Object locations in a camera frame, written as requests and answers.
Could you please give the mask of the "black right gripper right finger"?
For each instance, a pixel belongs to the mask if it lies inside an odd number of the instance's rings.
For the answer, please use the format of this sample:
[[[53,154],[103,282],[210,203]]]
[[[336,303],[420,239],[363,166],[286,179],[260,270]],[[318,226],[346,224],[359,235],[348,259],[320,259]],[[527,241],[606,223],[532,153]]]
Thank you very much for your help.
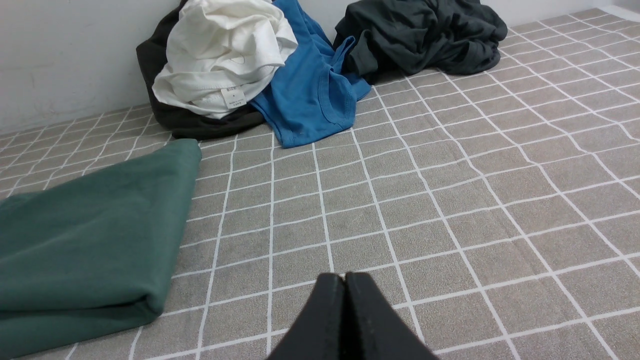
[[[364,272],[345,276],[366,360],[436,360],[388,303],[374,278]]]

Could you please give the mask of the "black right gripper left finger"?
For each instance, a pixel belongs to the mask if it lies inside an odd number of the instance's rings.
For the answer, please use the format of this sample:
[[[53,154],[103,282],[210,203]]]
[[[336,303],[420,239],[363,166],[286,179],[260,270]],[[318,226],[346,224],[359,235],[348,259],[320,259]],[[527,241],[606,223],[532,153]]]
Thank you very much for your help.
[[[269,360],[338,360],[345,301],[341,276],[322,273],[301,312]]]

